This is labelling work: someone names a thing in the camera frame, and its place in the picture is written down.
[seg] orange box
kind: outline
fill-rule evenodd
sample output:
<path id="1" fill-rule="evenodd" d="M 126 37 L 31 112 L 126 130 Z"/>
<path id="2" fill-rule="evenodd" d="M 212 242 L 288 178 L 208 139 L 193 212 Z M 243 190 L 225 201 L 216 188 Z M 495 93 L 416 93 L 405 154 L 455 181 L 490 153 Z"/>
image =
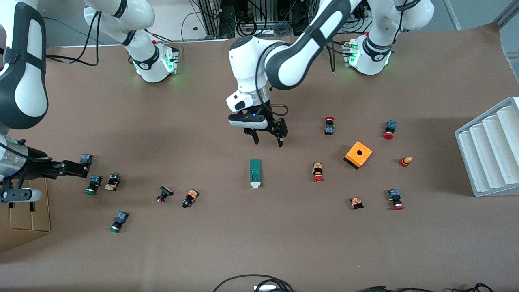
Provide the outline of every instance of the orange box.
<path id="1" fill-rule="evenodd" d="M 359 169 L 364 163 L 366 163 L 367 158 L 373 153 L 371 149 L 366 147 L 361 142 L 355 142 L 355 145 L 351 147 L 350 151 L 346 155 L 344 155 L 344 161 L 349 163 L 353 168 Z"/>

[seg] cardboard box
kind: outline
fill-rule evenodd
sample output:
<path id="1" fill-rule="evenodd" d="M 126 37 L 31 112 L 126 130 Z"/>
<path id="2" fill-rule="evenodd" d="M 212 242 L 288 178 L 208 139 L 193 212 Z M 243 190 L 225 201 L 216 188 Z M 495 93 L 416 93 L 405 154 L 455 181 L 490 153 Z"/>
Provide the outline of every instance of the cardboard box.
<path id="1" fill-rule="evenodd" d="M 40 189 L 43 197 L 36 202 L 0 204 L 0 253 L 50 233 L 47 181 L 24 181 L 23 187 Z"/>

